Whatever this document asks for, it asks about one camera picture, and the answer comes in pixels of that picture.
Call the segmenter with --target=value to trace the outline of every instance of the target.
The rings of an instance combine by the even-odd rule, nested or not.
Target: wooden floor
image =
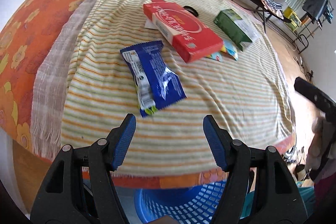
[[[307,152],[313,136],[311,123],[318,112],[312,103],[294,90],[295,78],[298,76],[305,78],[300,66],[294,60],[294,57],[298,56],[297,52],[292,50],[294,47],[272,29],[267,28],[266,32],[278,54],[288,83],[290,98],[295,110],[297,147],[304,146],[305,152]],[[49,165],[16,142],[13,142],[13,159],[18,188],[27,211],[30,212]]]

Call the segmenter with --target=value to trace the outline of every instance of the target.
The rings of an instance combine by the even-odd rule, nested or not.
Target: silver rivet
[[[275,153],[277,151],[277,149],[274,146],[269,146],[267,149],[271,153]]]
[[[106,139],[100,139],[100,140],[98,140],[98,145],[104,145],[106,143],[107,143]]]
[[[233,145],[235,145],[235,146],[240,146],[240,145],[242,145],[242,142],[241,142],[240,140],[233,140],[232,143],[233,143]]]
[[[71,146],[70,146],[69,144],[66,144],[65,146],[62,147],[62,150],[63,150],[64,152],[67,152],[67,151],[69,151],[70,149],[71,149]]]

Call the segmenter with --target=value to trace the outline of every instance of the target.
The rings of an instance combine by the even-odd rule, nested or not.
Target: blue packet
[[[179,77],[163,62],[162,48],[162,41],[151,41],[120,50],[133,75],[142,117],[186,98]]]

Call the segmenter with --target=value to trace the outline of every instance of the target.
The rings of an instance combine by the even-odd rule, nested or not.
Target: red cardboard box
[[[221,50],[223,39],[183,7],[152,1],[143,5],[143,12],[186,63]]]

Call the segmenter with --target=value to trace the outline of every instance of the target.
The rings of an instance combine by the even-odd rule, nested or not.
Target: blue basket
[[[181,224],[209,224],[226,181],[193,188],[136,190],[134,204],[142,223],[169,215]]]

